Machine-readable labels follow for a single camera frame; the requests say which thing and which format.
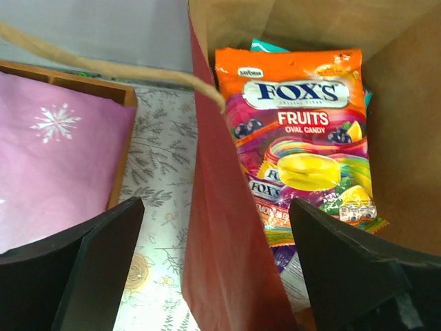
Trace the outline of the teal Fox's mint candy bag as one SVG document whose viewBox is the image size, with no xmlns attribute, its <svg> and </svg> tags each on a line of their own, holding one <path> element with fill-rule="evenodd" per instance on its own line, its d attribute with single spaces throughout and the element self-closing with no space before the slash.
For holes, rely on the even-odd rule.
<svg viewBox="0 0 441 331">
<path fill-rule="evenodd" d="M 279 46 L 273 45 L 271 43 L 267 43 L 261 41 L 259 39 L 253 39 L 250 45 L 250 50 L 255 52 L 267 52 L 267 53 L 287 53 L 288 50 L 281 48 Z"/>
</svg>

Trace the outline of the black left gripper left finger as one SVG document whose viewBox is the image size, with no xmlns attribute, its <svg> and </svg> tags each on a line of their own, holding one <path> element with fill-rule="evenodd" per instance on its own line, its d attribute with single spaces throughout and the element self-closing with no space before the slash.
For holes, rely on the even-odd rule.
<svg viewBox="0 0 441 331">
<path fill-rule="evenodd" d="M 1 255 L 2 330 L 112 330 L 144 215 L 132 197 Z"/>
</svg>

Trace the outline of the orange Fox's fruits candy bag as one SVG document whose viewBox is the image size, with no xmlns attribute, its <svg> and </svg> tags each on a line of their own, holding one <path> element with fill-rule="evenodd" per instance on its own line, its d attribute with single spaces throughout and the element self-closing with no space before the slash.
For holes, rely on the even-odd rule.
<svg viewBox="0 0 441 331">
<path fill-rule="evenodd" d="M 359 49 L 215 52 L 225 120 L 272 247 L 294 243 L 296 198 L 366 232 L 386 225 L 373 200 L 361 65 Z"/>
</svg>

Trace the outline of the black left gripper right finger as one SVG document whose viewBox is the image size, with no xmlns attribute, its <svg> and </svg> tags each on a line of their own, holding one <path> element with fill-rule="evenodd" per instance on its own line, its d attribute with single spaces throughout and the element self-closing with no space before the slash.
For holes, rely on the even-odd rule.
<svg viewBox="0 0 441 331">
<path fill-rule="evenodd" d="M 440 257 L 294 199 L 289 218 L 318 330 L 439 330 Z"/>
</svg>

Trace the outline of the red brown paper bag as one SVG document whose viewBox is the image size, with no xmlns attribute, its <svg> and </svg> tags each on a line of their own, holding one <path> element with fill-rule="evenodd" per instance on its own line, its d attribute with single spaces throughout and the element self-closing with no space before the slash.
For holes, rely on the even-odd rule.
<svg viewBox="0 0 441 331">
<path fill-rule="evenodd" d="M 379 235 L 440 253 L 440 2 L 190 1 L 194 74 L 214 83 L 218 48 L 261 38 L 291 50 L 360 48 Z M 198 148 L 183 296 L 202 330 L 295 330 L 236 149 L 196 95 Z"/>
</svg>

